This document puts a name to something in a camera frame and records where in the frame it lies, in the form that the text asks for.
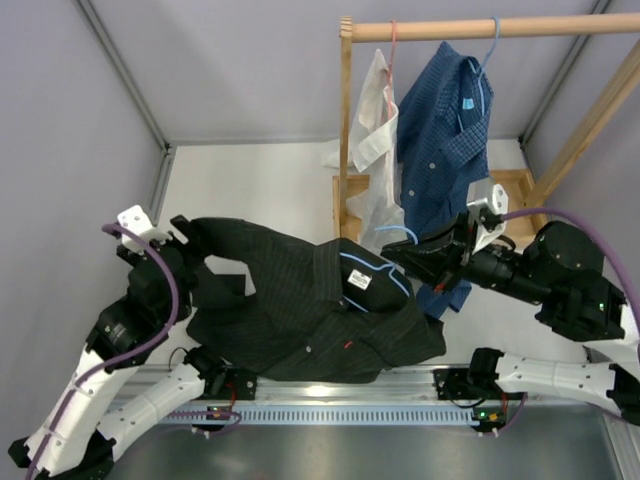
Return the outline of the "black pinstripe shirt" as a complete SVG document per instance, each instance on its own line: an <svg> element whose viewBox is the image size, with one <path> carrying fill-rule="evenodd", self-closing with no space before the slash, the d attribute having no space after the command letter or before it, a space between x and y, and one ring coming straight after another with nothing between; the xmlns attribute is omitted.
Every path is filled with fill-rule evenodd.
<svg viewBox="0 0 640 480"><path fill-rule="evenodd" d="M383 370L446 352L443 324L418 305L409 280L373 265L388 263L347 238L314 245L241 219L192 220L206 255L246 265L253 294L215 282L188 335L233 365L277 381L369 383Z"/></svg>

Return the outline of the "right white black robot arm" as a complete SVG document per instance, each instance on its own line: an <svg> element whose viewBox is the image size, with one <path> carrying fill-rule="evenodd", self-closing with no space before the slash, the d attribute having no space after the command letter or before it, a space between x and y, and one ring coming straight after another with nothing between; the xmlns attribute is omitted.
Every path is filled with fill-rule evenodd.
<svg viewBox="0 0 640 480"><path fill-rule="evenodd" d="M639 302L604 277L603 247L578 227L552 221L517 252L502 237L481 241L482 226L461 214L440 232L387 244L381 254L438 292L467 281L537 305L538 322L606 359L564 363L481 347L465 376L443 381L440 395L553 396L638 424Z"/></svg>

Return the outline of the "blue wire hanger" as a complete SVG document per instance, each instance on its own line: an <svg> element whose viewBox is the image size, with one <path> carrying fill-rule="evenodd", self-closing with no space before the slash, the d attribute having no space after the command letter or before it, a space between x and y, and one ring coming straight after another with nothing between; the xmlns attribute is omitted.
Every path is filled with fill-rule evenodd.
<svg viewBox="0 0 640 480"><path fill-rule="evenodd" d="M402 225L388 225L388 226L381 226L381 227L376 227L375 228L376 231L386 231L386 230L401 230L403 232L405 232L412 240L413 243L415 245L418 244L418 237L417 235L409 228L402 226ZM398 289L400 289L407 297L410 296L409 290L405 287L405 285L400 282L396 277L395 277L395 272L397 271L396 269L396 265L391 264L391 263L385 263L385 264L381 264L381 265L373 265L370 262L367 262L366 260L353 255L353 254L349 254L349 253L345 253L345 252L340 252L339 255L342 258L351 260L353 262L356 262L360 265L362 265L363 267L365 267L366 269L373 271L373 272L380 272L380 271L387 271L387 276L389 278L389 280L391 282L393 282L396 287Z"/></svg>

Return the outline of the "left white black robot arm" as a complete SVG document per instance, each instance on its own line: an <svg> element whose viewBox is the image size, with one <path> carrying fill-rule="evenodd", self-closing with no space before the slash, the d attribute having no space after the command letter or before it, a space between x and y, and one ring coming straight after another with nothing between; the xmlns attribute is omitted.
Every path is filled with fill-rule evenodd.
<svg viewBox="0 0 640 480"><path fill-rule="evenodd" d="M118 216L103 231L120 240L118 256L131 266L125 295L99 315L78 365L56 406L31 436L8 453L29 479L103 479L145 433L182 406L223 393L222 360L197 347L155 385L110 412L114 398L192 312L196 273L206 250L194 224L176 216L185 236L154 226L139 208Z"/></svg>

